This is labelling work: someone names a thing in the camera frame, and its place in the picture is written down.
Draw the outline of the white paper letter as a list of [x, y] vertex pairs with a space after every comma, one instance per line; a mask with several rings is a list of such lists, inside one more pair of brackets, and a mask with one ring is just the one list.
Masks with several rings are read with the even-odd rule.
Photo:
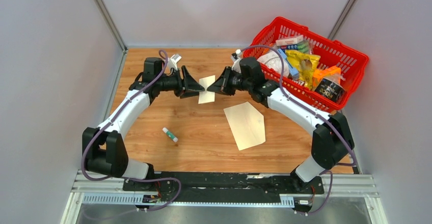
[[207, 90], [214, 82], [215, 75], [199, 79], [199, 84], [204, 88], [204, 91], [199, 92], [198, 104], [211, 103], [215, 101], [215, 93]]

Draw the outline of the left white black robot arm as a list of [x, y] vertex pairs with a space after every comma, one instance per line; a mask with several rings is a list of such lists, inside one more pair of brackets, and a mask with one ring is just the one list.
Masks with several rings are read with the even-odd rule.
[[124, 137], [139, 115], [146, 110], [161, 92], [172, 91], [179, 98], [198, 96], [205, 89], [188, 72], [186, 66], [165, 69], [170, 58], [146, 58], [144, 68], [129, 87], [126, 97], [114, 112], [96, 128], [88, 127], [82, 135], [82, 173], [91, 181], [95, 178], [88, 172], [109, 177], [136, 179], [136, 184], [145, 191], [151, 190], [156, 177], [150, 173], [152, 165], [128, 156]]

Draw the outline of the cream paper envelope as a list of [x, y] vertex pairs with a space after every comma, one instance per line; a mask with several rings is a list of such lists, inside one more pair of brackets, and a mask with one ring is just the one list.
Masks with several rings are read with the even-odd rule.
[[266, 141], [264, 116], [252, 104], [231, 106], [224, 113], [239, 151]]

